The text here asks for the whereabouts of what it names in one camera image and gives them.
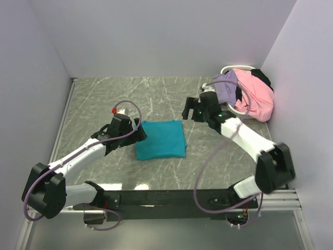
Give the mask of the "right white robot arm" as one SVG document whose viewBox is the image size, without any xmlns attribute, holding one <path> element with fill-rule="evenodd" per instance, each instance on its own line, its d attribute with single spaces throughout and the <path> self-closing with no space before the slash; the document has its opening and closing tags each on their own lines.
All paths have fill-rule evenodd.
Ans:
<svg viewBox="0 0 333 250">
<path fill-rule="evenodd" d="M 241 207 L 247 197 L 257 193 L 270 194 L 294 180 L 296 173 L 289 147 L 274 143 L 246 126 L 229 110 L 222 110 L 215 93 L 203 93 L 199 98 L 187 97 L 182 118 L 205 122 L 218 134 L 230 138 L 256 163 L 255 174 L 232 185 L 228 201 L 235 208 Z"/>
</svg>

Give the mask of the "teal t shirt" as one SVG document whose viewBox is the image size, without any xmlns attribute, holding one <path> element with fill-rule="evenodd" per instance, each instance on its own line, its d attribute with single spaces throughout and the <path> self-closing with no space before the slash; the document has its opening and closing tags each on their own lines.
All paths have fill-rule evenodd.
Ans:
<svg viewBox="0 0 333 250">
<path fill-rule="evenodd" d="M 143 121 L 147 138 L 135 144 L 137 160 L 185 158 L 187 143 L 180 120 Z"/>
</svg>

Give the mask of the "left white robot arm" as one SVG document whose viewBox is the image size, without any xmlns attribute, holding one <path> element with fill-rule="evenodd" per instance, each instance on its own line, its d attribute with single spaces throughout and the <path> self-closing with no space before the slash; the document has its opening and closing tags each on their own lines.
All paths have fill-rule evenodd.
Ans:
<svg viewBox="0 0 333 250">
<path fill-rule="evenodd" d="M 68 186 L 67 181 L 110 152 L 146 138 L 139 118 L 131 120 L 127 115 L 115 115 L 72 153 L 48 165 L 36 164 L 22 194 L 24 214 L 27 216 L 27 208 L 32 207 L 42 217 L 51 219 L 67 206 L 85 204 L 90 209 L 106 208 L 101 186 L 92 181 Z"/>
</svg>

